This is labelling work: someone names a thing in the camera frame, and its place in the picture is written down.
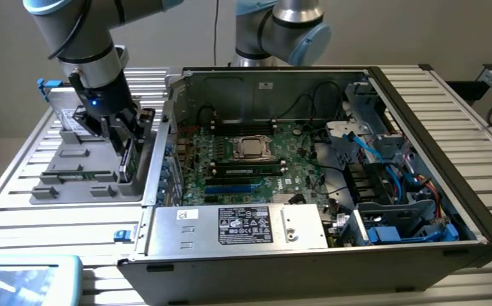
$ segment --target white wall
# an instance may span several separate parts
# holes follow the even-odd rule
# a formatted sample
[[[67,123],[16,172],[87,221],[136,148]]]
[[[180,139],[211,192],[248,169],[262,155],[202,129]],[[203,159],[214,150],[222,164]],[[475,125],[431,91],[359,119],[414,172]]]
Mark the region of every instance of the white wall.
[[[220,1],[219,65],[234,51],[234,2]],[[430,63],[446,78],[473,78],[492,62],[492,0],[322,0],[334,37],[319,64]],[[186,0],[114,31],[130,66],[212,63],[215,0]],[[0,137],[28,134],[45,109],[39,77],[63,78],[20,0],[0,0]]]

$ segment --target blue tab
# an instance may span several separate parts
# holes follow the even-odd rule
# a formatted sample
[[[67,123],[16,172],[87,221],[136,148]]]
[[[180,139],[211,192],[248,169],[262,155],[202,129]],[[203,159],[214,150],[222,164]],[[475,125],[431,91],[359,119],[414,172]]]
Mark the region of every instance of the blue tab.
[[[369,229],[369,238],[373,244],[398,244],[401,242],[401,236],[394,226]]]
[[[44,81],[44,79],[39,78],[36,81],[36,87],[39,89],[39,92],[41,93],[43,99],[45,100],[45,102],[49,102],[48,94],[45,93],[45,86],[43,85]]]
[[[459,233],[451,223],[447,223],[446,230],[443,231],[442,241],[458,241]]]
[[[123,229],[114,233],[114,242],[130,242],[130,232]]]
[[[64,82],[61,80],[48,80],[45,82],[45,87],[60,87],[64,84]]]

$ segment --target blue latch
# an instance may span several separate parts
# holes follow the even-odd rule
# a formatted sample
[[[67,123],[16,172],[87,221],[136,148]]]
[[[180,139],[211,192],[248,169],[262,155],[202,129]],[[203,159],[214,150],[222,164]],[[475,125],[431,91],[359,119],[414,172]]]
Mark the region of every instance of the blue latch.
[[[41,93],[43,99],[45,102],[49,102],[48,92],[45,88],[56,88],[63,86],[64,82],[61,80],[48,80],[44,84],[44,79],[39,78],[36,81],[39,92]]]
[[[130,242],[131,241],[130,234],[131,231],[126,231],[123,229],[118,230],[114,233],[114,242]]]
[[[402,238],[394,226],[373,227],[366,233],[373,244],[417,244],[459,240],[459,233],[451,223],[423,226],[418,231],[422,234],[410,238]]]

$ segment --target robotic arm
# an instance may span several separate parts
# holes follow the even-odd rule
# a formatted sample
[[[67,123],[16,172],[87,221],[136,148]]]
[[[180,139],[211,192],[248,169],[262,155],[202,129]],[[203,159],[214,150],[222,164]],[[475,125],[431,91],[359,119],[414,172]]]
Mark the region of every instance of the robotic arm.
[[[55,52],[79,96],[73,119],[93,136],[110,140],[118,155],[123,142],[142,142],[150,132],[152,110],[132,101],[123,49],[114,46],[110,29],[166,11],[183,0],[23,0]]]
[[[310,66],[330,38],[318,0],[238,0],[234,66]]]
[[[81,106],[73,119],[89,134],[142,143],[152,110],[132,101],[124,60],[110,29],[182,4],[183,0],[23,0],[57,58]],[[235,66],[271,66],[274,57],[307,66],[322,55],[331,31],[318,0],[238,0]]]

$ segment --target sticker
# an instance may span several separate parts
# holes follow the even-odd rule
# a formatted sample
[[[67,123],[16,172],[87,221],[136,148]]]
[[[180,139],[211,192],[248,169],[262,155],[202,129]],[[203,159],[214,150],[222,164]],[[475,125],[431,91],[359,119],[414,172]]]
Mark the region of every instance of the sticker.
[[[184,209],[176,211],[176,220],[198,219],[198,209]]]
[[[67,121],[68,127],[72,132],[75,132],[80,136],[89,135],[89,133],[85,131],[83,126],[73,120],[72,116],[76,112],[75,109],[63,109],[60,110],[61,113],[61,120],[64,119]]]
[[[218,242],[234,244],[271,244],[268,207],[228,207],[218,209]]]
[[[262,82],[259,83],[259,89],[272,89],[274,83]]]

